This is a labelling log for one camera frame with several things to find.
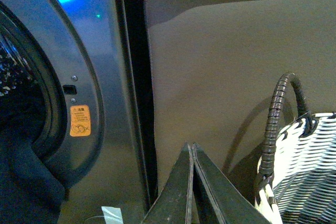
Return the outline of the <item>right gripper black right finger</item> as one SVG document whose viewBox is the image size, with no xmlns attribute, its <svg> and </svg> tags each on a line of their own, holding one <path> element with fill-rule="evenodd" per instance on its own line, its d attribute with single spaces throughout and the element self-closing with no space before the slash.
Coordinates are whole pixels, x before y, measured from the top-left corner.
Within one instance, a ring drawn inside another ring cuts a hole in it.
<svg viewBox="0 0 336 224">
<path fill-rule="evenodd" d="M 269 223 L 197 143 L 192 146 L 192 157 L 193 193 L 200 223 Z"/>
</svg>

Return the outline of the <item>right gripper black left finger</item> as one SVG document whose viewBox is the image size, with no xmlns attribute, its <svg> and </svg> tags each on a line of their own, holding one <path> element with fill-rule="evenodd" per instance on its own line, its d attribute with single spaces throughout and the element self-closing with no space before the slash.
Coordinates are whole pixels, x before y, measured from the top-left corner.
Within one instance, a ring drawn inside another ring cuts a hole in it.
<svg viewBox="0 0 336 224">
<path fill-rule="evenodd" d="M 191 223 L 194 161 L 188 143 L 181 148 L 169 177 L 142 223 Z"/>
</svg>

